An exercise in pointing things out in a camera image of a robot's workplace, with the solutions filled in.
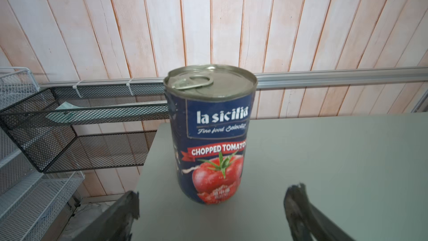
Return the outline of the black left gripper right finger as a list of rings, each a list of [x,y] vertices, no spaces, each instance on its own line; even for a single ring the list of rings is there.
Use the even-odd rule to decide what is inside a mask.
[[[285,216],[295,241],[351,241],[338,225],[332,222],[310,201],[303,183],[287,188],[284,196]]]

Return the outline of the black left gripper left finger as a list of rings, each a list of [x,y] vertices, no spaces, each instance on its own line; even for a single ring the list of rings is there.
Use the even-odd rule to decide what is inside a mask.
[[[139,217],[139,194],[128,191],[79,233],[74,240],[130,241],[132,224]]]

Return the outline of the dark blue tomato can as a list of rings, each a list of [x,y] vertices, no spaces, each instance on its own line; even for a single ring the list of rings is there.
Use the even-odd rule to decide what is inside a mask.
[[[181,190],[205,205],[227,201],[243,175],[256,76],[230,65],[191,65],[163,83]]]

